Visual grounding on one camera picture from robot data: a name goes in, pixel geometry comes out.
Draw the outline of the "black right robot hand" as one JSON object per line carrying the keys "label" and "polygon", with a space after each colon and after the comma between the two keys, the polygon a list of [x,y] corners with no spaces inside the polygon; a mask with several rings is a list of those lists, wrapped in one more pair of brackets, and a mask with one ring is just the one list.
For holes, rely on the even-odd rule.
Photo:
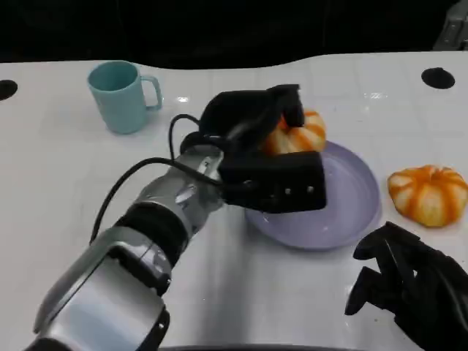
{"label": "black right robot hand", "polygon": [[344,313],[365,303],[390,311],[399,328],[423,350],[467,349],[467,273],[450,256],[415,234],[386,222],[355,247],[361,269]]}

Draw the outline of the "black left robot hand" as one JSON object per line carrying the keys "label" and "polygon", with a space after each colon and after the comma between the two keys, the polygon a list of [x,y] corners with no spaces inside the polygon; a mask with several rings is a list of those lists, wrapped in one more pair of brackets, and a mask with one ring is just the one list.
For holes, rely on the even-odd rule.
{"label": "black left robot hand", "polygon": [[198,132],[227,153],[258,149],[283,119],[302,127],[305,113],[297,84],[264,90],[225,91],[216,95],[200,117]]}

